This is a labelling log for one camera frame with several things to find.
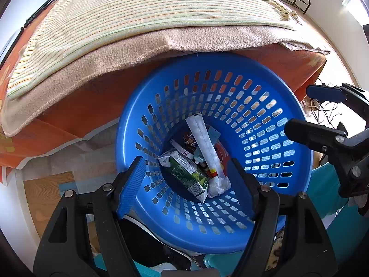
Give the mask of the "beige blanket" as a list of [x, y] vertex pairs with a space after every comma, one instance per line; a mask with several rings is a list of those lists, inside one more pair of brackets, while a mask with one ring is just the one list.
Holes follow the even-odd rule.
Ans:
[[1, 127], [7, 137], [17, 135], [47, 108], [108, 72], [166, 57], [199, 52], [245, 51], [269, 44], [281, 44], [290, 51], [330, 53], [328, 46], [307, 25], [296, 31], [271, 26], [212, 26], [140, 34], [100, 47], [62, 66], [20, 98], [6, 98], [1, 109]]

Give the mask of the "green white carton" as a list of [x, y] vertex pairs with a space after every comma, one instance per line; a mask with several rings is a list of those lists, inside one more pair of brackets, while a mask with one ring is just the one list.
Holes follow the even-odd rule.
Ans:
[[208, 197], [208, 177], [189, 158], [176, 149], [157, 157], [160, 165], [175, 177], [200, 203]]

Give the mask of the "black tripod stand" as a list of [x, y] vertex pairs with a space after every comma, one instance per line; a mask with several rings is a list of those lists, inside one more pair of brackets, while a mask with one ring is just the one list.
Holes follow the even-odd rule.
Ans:
[[45, 3], [43, 3], [24, 23], [24, 25], [21, 27], [20, 32], [18, 36], [20, 36], [23, 31], [55, 0], [47, 0]]

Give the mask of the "orange floral bedsheet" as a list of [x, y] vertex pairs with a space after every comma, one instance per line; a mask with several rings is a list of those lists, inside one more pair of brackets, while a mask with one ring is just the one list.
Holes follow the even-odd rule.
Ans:
[[[306, 87], [316, 81], [326, 61], [326, 55], [290, 51], [281, 44], [232, 52], [250, 57], [274, 71], [299, 99], [305, 96]], [[84, 140], [114, 121], [138, 83], [170, 58], [108, 72], [89, 81], [47, 108], [13, 137], [7, 137], [1, 127], [1, 183], [6, 184], [10, 172], [23, 168], [31, 159]]]

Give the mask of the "blue plastic basket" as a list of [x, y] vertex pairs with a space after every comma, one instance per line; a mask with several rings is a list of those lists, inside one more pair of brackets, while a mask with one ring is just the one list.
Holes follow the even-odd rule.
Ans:
[[121, 115], [116, 167], [128, 169], [134, 158], [146, 163], [134, 212], [165, 242], [199, 253], [244, 249], [253, 221], [240, 206], [237, 189], [196, 199], [158, 157], [183, 145], [186, 118], [200, 113], [220, 137], [215, 150], [223, 166], [236, 158], [242, 168], [279, 194], [308, 188], [313, 153], [289, 140], [285, 124], [304, 119], [289, 87], [271, 70], [234, 53], [198, 53], [177, 57], [147, 75]]

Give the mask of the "colourful long paper wrapper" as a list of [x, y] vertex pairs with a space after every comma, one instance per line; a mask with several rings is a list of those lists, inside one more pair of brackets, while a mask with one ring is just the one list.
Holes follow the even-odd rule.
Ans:
[[214, 149], [214, 146], [209, 138], [209, 134], [201, 113], [194, 114], [186, 118], [186, 123], [190, 128], [197, 145], [205, 159], [212, 177], [225, 177], [221, 167], [220, 159]]

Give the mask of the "small white bag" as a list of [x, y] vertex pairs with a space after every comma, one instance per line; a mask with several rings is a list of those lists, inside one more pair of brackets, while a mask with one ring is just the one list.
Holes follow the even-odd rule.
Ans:
[[216, 196], [221, 196], [223, 193], [225, 193], [230, 188], [231, 188], [231, 182], [227, 176], [213, 177], [208, 182], [208, 197], [213, 198]]

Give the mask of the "light blue tube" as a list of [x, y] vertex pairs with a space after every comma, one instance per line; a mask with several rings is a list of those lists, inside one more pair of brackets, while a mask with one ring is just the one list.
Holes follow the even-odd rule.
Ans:
[[198, 128], [193, 133], [193, 136], [198, 145], [195, 153], [194, 159], [196, 163], [206, 163], [215, 166], [216, 163], [216, 151], [214, 150], [214, 145], [220, 137], [220, 132], [215, 128], [207, 124], [204, 128]]

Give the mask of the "striped yellow towel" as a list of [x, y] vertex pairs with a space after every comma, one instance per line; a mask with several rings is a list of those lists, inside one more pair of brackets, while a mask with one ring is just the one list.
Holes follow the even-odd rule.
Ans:
[[58, 0], [31, 36], [8, 82], [16, 99], [89, 52], [138, 34], [193, 26], [275, 26], [296, 14], [278, 0]]

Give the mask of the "brown snickers wrapper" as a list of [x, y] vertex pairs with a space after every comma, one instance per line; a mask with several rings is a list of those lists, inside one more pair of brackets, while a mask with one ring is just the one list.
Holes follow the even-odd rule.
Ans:
[[170, 139], [170, 144], [180, 154], [190, 160], [194, 160], [194, 153], [198, 147], [196, 140], [190, 131], [178, 131]]

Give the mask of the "red wrapper in basket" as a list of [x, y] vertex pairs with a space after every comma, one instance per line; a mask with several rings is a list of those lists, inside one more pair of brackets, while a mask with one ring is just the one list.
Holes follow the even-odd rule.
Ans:
[[221, 167], [223, 170], [223, 173], [225, 174], [225, 176], [227, 175], [227, 163], [230, 160], [230, 155], [227, 152], [227, 150], [225, 149], [225, 147], [222, 145], [222, 143], [220, 142], [220, 140], [218, 140], [215, 145], [214, 145], [214, 150], [216, 151], [218, 158], [220, 159], [220, 163], [221, 163]]

